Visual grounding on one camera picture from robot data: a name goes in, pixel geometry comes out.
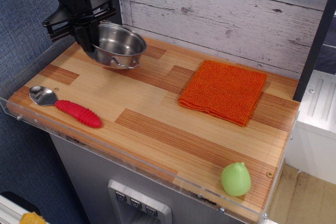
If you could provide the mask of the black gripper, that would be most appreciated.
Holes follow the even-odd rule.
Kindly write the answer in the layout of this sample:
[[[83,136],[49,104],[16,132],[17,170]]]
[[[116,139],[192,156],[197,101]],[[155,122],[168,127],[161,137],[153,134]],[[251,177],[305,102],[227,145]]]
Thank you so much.
[[[52,41],[74,36],[85,52],[99,46],[99,24],[116,14],[113,0],[58,0],[58,9],[43,21]]]

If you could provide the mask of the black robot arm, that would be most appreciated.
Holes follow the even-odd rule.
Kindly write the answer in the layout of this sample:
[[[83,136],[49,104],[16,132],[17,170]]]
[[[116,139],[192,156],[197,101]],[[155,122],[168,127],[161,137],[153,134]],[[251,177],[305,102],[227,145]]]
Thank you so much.
[[[99,45],[99,24],[116,14],[113,0],[58,0],[58,9],[43,21],[52,41],[75,37],[85,52]]]

